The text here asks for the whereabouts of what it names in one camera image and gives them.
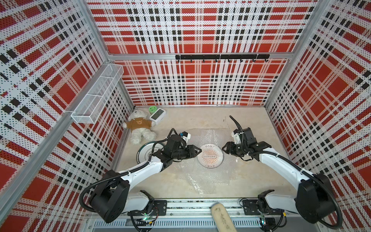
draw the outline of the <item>white wire basket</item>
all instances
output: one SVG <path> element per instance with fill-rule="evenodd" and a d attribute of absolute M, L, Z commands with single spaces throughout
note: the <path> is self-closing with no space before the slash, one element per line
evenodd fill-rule
<path fill-rule="evenodd" d="M 124 73 L 122 65 L 109 64 L 72 114 L 76 123 L 95 124 Z"/>

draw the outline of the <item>white teddy bear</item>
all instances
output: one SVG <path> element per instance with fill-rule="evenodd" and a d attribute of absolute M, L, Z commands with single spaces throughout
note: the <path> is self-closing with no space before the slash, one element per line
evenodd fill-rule
<path fill-rule="evenodd" d="M 134 110 L 128 121 L 125 122 L 124 128 L 129 128 L 131 130 L 130 142 L 132 144 L 140 144 L 142 136 L 149 141 L 156 139 L 156 133 L 150 130 L 151 126 L 156 123 L 151 120 L 147 120 L 147 114 L 142 110 Z"/>

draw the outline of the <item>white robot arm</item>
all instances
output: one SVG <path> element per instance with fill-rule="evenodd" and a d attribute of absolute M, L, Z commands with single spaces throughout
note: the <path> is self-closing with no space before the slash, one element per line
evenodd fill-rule
<path fill-rule="evenodd" d="M 269 213 L 272 209 L 282 209 L 299 213 L 310 223 L 321 222 L 331 229 L 338 229 L 342 225 L 342 213 L 335 200 L 330 180 L 323 174 L 313 174 L 280 155 L 266 142 L 257 142 L 250 128 L 242 129 L 241 125 L 232 117 L 238 129 L 232 137 L 234 142 L 227 142 L 222 150 L 227 154 L 242 157 L 249 155 L 250 161 L 260 161 L 282 177 L 296 190 L 296 196 L 286 195 L 274 190 L 267 190 L 258 196 L 258 209 L 262 213 Z M 337 222 L 330 225 L 322 220 L 336 211 Z"/>
<path fill-rule="evenodd" d="M 230 116 L 238 129 L 233 133 L 235 142 L 227 142 L 222 150 L 227 154 L 240 157 L 245 155 L 260 161 L 283 176 L 296 190 L 296 196 L 290 196 L 274 190 L 267 190 L 258 196 L 258 209 L 261 213 L 269 213 L 272 209 L 287 210 L 299 213 L 310 223 L 321 222 L 325 226 L 338 229 L 342 224 L 342 214 L 332 192 L 328 177 L 313 174 L 284 156 L 277 153 L 266 142 L 257 142 L 251 129 L 242 129 L 240 124 Z M 146 191 L 131 192 L 132 188 L 146 178 L 163 171 L 175 160 L 190 159 L 201 153 L 194 145 L 187 145 L 190 135 L 186 132 L 177 134 L 171 129 L 166 139 L 154 143 L 149 159 L 128 170 L 119 173 L 108 171 L 102 180 L 85 188 L 79 198 L 81 206 L 92 212 L 97 212 L 106 223 L 115 220 L 120 213 L 138 210 L 150 213 L 153 209 L 154 198 Z M 163 150 L 154 152 L 157 143 L 167 141 Z M 84 203 L 84 195 L 95 188 L 89 198 L 91 207 Z M 322 220 L 325 216 L 336 211 L 338 220 L 330 225 Z"/>

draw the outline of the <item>plaid wall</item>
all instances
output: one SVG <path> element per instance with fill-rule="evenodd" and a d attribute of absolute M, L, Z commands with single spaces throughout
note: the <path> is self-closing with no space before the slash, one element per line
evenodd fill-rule
<path fill-rule="evenodd" d="M 291 159 L 330 178 L 342 231 L 371 229 L 370 36 L 370 1 L 332 0 L 269 108 Z"/>
<path fill-rule="evenodd" d="M 135 105 L 263 106 L 286 60 L 116 61 Z"/>
<path fill-rule="evenodd" d="M 75 0 L 1 0 L 0 30 L 3 191 L 103 61 Z M 78 231 L 78 194 L 109 169 L 127 116 L 116 89 L 98 123 L 73 123 L 0 231 Z"/>
<path fill-rule="evenodd" d="M 0 1 L 0 192 L 102 64 L 74 1 Z"/>
<path fill-rule="evenodd" d="M 0 228 L 5 231 L 79 231 L 85 216 L 78 197 L 110 170 L 128 118 L 116 87 L 96 124 L 68 128 Z"/>
<path fill-rule="evenodd" d="M 87 0 L 108 52 L 291 52 L 317 0 Z"/>

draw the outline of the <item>black wire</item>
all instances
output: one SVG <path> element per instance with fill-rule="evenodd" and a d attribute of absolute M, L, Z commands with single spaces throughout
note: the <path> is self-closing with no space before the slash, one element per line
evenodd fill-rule
<path fill-rule="evenodd" d="M 270 152 L 270 151 L 256 151 L 256 152 L 253 152 L 249 155 L 255 155 L 255 154 L 272 154 L 272 155 L 275 155 L 277 156 L 277 158 L 280 158 L 284 161 L 286 161 L 287 163 L 289 163 L 291 166 L 293 166 L 296 170 L 298 171 L 301 171 L 302 168 L 299 167 L 298 165 L 294 164 L 291 160 L 288 160 L 286 159 L 285 157 L 281 156 L 281 155 L 277 155 L 276 153 L 274 152 Z M 318 184 L 326 193 L 327 195 L 330 196 L 331 198 L 331 201 L 332 203 L 334 204 L 335 206 L 335 211 L 336 211 L 336 214 L 337 214 L 337 221 L 335 223 L 335 225 L 331 225 L 331 224 L 328 224 L 327 222 L 325 222 L 324 220 L 320 219 L 318 220 L 320 223 L 324 224 L 325 226 L 327 226 L 328 228 L 330 229 L 339 229 L 341 228 L 342 226 L 342 223 L 343 223 L 343 216 L 342 216 L 342 213 L 341 213 L 341 209 L 340 209 L 340 206 L 339 204 L 337 203 L 333 193 L 324 185 L 321 183 L 321 181 L 319 181 L 317 178 L 315 178 L 314 176 L 310 175 L 309 173 L 305 172 L 305 171 L 302 171 L 301 172 L 303 175 L 305 175 L 306 177 L 308 177 L 309 179 L 311 179 L 313 182 L 315 182 L 316 184 Z"/>
<path fill-rule="evenodd" d="M 240 156 L 240 158 L 242 159 L 242 157 Z M 250 160 L 253 160 L 254 158 L 251 158 L 251 159 L 249 159 L 249 160 L 244 160 L 244 159 L 242 159 L 243 161 L 250 161 Z"/>
<path fill-rule="evenodd" d="M 130 219 L 131 219 L 131 222 L 132 222 L 133 225 L 134 225 L 134 228 L 135 228 L 138 232 L 143 232 L 142 229 L 139 229 L 139 228 L 138 228 L 136 222 L 134 221 L 133 215 L 131 215 L 131 214 L 130 214 Z M 152 230 L 152 228 L 148 228 L 148 229 L 146 228 L 144 232 L 148 232 L 148 231 L 150 231 L 150 230 Z"/>
<path fill-rule="evenodd" d="M 137 167 L 137 168 L 135 168 L 135 169 L 130 170 L 130 173 L 133 173 L 133 172 L 139 171 L 139 170 L 141 170 L 142 168 L 146 167 L 148 164 L 149 164 L 149 161 L 147 161 L 145 164 L 143 164 L 143 165 L 140 166 L 140 167 Z M 121 177 L 121 176 L 126 176 L 127 174 L 129 174 L 128 171 L 126 171 L 126 172 L 124 172 L 124 173 L 121 173 L 121 174 L 119 174 L 119 175 L 117 175 L 117 176 L 114 176 L 114 177 L 110 177 L 110 178 L 107 178 L 107 179 L 99 180 L 99 181 L 97 181 L 97 182 L 95 182 L 95 183 L 92 183 L 92 184 L 89 185 L 88 187 L 84 188 L 84 190 L 80 193 L 80 196 L 79 196 L 79 203 L 80 203 L 81 207 L 84 208 L 84 209 L 86 209 L 87 211 L 90 211 L 90 212 L 95 213 L 96 211 L 95 211 L 93 208 L 91 208 L 91 207 L 87 206 L 87 204 L 85 204 L 85 202 L 84 202 L 84 195 L 85 195 L 86 193 L 88 193 L 88 192 L 90 191 L 90 189 L 94 188 L 94 187 L 97 186 L 98 184 L 101 184 L 101 183 L 104 183 L 104 182 L 107 182 L 107 181 L 110 181 L 110 180 L 113 180 L 113 179 L 117 179 L 117 178 L 119 178 L 119 177 Z"/>
<path fill-rule="evenodd" d="M 170 135 L 171 135 L 172 132 L 174 132 L 175 134 L 177 134 L 176 130 L 175 130 L 174 128 L 172 128 L 172 129 L 170 130 L 168 136 L 167 136 L 165 139 L 160 140 L 160 141 L 156 141 L 156 142 L 153 144 L 153 146 L 152 146 L 152 153 L 150 154 L 149 159 L 148 159 L 149 161 L 151 161 L 152 154 L 155 152 L 155 145 L 158 144 L 158 143 L 163 143 L 163 142 L 167 141 L 167 139 L 170 137 Z"/>
<path fill-rule="evenodd" d="M 282 226 L 280 226 L 280 225 L 278 224 L 277 227 L 282 228 L 282 227 L 284 227 L 286 224 L 287 224 L 287 218 L 286 218 L 286 216 L 285 216 L 285 223 L 284 223 Z"/>
<path fill-rule="evenodd" d="M 242 133 L 243 132 L 243 130 L 242 130 L 242 127 L 241 127 L 241 125 L 231 116 L 231 115 L 229 115 L 229 117 L 234 121 L 234 123 L 236 124 L 236 126 L 237 126 L 237 128 L 240 130 L 240 132 Z M 244 138 L 245 138 L 245 135 L 244 134 L 242 134 L 242 139 L 241 139 L 241 150 L 243 150 L 243 140 L 244 140 Z"/>
<path fill-rule="evenodd" d="M 241 200 L 240 200 L 240 202 L 239 202 L 238 204 L 239 204 L 240 206 L 242 206 L 242 207 L 243 207 L 243 205 L 241 205 L 241 201 L 242 201 L 243 199 L 248 200 L 247 198 L 241 198 Z"/>

